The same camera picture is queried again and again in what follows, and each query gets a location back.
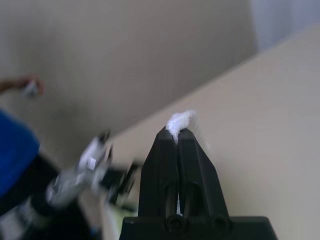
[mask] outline table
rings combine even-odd
[[[231,216],[267,216],[280,240],[319,238],[320,25],[118,134],[114,159],[145,159],[171,115],[188,109],[197,112]],[[112,239],[106,224],[103,233]]]

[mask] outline blue shirt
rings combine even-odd
[[[38,151],[34,135],[0,110],[0,197],[17,182]]]

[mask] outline gray wall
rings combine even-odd
[[[251,0],[259,51],[320,21],[319,0]]]
[[[2,0],[0,32],[1,75],[45,82],[1,104],[61,166],[256,52],[247,0]]]

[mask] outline person's arm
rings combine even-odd
[[[5,78],[0,79],[0,94],[3,94],[4,92],[11,90],[11,89],[17,89],[22,90],[28,83],[30,82],[36,82],[36,85],[39,89],[39,95],[42,96],[44,93],[44,86],[42,81],[34,74],[31,75],[25,75],[18,78]]]

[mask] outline person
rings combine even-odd
[[[38,94],[42,96],[43,83],[33,74],[3,79],[0,81],[0,94],[23,90],[30,82],[36,82]],[[39,143],[31,131],[0,110],[0,197],[16,183],[38,150]]]
[[[32,81],[42,96],[43,82],[34,74],[0,80],[0,95],[8,91],[23,91]],[[23,123],[0,109],[0,220],[29,196],[43,193],[57,176],[58,172],[39,153],[39,146],[39,141]],[[91,230],[76,202],[59,212],[46,231],[37,233],[32,239],[62,240],[70,237],[92,239]]]

